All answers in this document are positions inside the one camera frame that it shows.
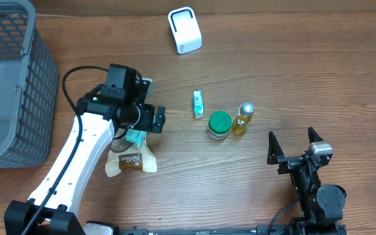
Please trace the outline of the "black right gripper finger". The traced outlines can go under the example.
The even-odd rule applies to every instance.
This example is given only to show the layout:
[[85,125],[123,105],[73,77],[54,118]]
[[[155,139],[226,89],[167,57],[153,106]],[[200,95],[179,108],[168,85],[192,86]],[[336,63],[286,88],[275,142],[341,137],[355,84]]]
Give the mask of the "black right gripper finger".
[[323,139],[317,134],[317,132],[312,127],[308,128],[308,138],[309,138],[310,144],[312,144],[314,142],[322,142],[323,141]]
[[267,164],[268,165],[276,165],[279,164],[279,160],[285,157],[283,150],[281,149],[279,142],[275,134],[270,131],[268,134],[269,138],[269,146],[268,146],[268,157],[267,157]]

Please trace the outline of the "teal snack packet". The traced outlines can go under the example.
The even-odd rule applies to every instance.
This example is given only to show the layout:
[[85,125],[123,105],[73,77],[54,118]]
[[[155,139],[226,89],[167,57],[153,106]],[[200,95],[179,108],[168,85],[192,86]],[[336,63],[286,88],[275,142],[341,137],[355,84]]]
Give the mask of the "teal snack packet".
[[125,135],[126,141],[135,143],[138,148],[142,146],[146,137],[148,135],[147,131],[138,131],[134,129],[128,129],[127,134]]

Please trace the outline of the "beige brown snack bag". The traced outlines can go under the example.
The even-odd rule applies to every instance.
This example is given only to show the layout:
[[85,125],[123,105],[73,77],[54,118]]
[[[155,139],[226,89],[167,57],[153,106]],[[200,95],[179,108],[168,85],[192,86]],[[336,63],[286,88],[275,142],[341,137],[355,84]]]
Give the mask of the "beige brown snack bag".
[[138,148],[135,143],[126,141],[126,134],[118,139],[123,133],[124,130],[119,129],[112,141],[104,167],[106,175],[111,178],[128,169],[147,173],[156,172],[157,160],[148,148],[146,140]]

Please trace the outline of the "yellow liquid bottle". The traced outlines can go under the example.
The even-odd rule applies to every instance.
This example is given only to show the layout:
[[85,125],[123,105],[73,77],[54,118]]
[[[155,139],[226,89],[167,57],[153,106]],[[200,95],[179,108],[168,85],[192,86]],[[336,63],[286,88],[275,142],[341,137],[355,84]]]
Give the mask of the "yellow liquid bottle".
[[243,135],[246,132],[247,125],[251,121],[254,111],[255,107],[250,102],[245,102],[240,105],[231,127],[234,134]]

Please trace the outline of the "small teal white box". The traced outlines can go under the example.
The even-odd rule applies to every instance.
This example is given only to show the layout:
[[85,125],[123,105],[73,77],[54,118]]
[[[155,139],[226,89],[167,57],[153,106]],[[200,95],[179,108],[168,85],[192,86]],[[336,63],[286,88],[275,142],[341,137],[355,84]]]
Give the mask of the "small teal white box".
[[196,119],[204,117],[204,101],[201,90],[193,91],[193,110]]

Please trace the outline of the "green lid jar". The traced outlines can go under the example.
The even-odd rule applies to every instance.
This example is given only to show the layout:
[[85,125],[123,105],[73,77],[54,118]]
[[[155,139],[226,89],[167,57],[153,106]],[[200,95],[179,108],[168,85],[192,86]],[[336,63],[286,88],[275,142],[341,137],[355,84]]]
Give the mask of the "green lid jar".
[[227,137],[232,125],[231,116],[224,111],[214,112],[208,122],[208,134],[214,140],[222,140]]

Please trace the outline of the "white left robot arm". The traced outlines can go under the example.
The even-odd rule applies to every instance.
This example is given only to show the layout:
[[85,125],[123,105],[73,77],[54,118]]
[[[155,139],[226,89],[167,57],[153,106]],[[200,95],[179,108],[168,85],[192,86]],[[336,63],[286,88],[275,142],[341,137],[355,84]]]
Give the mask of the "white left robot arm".
[[69,137],[27,202],[13,200],[4,214],[5,231],[15,234],[119,234],[99,221],[81,225],[78,210],[86,185],[117,131],[161,133],[165,108],[146,104],[153,80],[137,70],[110,64],[106,81],[70,102],[76,116]]

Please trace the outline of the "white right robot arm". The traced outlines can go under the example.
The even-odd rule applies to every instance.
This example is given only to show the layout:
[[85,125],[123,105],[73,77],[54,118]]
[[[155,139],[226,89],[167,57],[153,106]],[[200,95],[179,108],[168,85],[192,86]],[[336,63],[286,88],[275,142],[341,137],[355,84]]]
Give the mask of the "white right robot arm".
[[[268,134],[269,165],[277,165],[278,174],[288,174],[296,190],[297,199],[280,209],[266,229],[267,234],[346,234],[343,208],[347,192],[339,185],[323,185],[317,170],[328,165],[333,148],[312,128],[308,128],[309,147],[301,155],[287,157],[283,153],[275,134]],[[277,218],[299,203],[302,216],[294,217],[287,225],[275,225]]]

